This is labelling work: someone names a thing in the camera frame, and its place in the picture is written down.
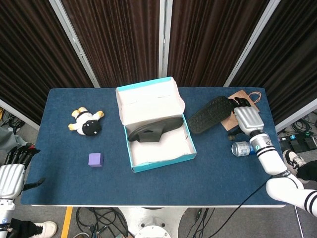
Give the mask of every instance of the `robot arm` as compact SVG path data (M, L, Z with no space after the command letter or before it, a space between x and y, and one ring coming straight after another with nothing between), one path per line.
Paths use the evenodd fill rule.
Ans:
M36 183L24 184L25 171L33 155L40 150L22 146L14 147L8 153L5 163L0 167L0 238L5 238L7 232L14 237L14 230L10 227L12 214L15 209L13 203L22 191L37 187L44 182L44 178Z
M287 169L269 136L263 132L264 123L257 110L246 99L235 100L231 99L231 103L239 127L250 136L250 143L265 172L273 176L266 183L268 195L317 216L317 191L304 189L303 184Z

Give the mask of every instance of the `person's foot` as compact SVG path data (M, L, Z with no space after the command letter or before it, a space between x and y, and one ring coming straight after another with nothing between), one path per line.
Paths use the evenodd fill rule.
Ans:
M51 238L57 231L55 222L34 223L37 227L37 232L30 238Z
M306 164L305 160L301 157L298 156L295 152L291 150L285 150L283 152L283 159L284 159L284 164L286 165L287 169L293 174L297 175L298 169ZM309 181L303 180L301 178L298 178L302 183L308 183Z

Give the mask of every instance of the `plush sheep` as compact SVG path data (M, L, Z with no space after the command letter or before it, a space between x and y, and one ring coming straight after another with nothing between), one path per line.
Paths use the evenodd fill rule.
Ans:
M98 122L104 116L102 111L91 114L86 108L81 107L73 111L71 114L75 119L75 124L69 124L70 130L76 130L81 135L96 135L101 131L101 126Z

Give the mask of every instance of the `black curtain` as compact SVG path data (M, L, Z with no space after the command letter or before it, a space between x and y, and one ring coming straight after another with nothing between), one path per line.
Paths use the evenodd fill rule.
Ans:
M167 74L178 86L222 87L266 0L173 0Z
M102 87L158 77L159 0L62 0Z
M282 0L230 87L266 89L275 124L317 98L317 1Z
M0 3L0 99L40 123L51 88L92 87L49 1Z

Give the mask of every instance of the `table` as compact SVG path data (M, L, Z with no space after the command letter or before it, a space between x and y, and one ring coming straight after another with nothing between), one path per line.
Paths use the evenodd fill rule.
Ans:
M217 96L239 90L262 93L257 103L267 132L281 155L271 112L263 88L179 88L185 118ZM71 113L86 107L102 110L102 131L93 137L68 130ZM27 182L41 177L39 187L23 192L21 203L62 206L237 206L269 178L255 155L235 157L232 141L219 123L202 134L192 134L195 159L140 173L130 168L123 126L114 88L52 89L49 93ZM246 135L235 141L248 140ZM104 166L88 166L89 153L103 153ZM261 189L246 206L281 207Z

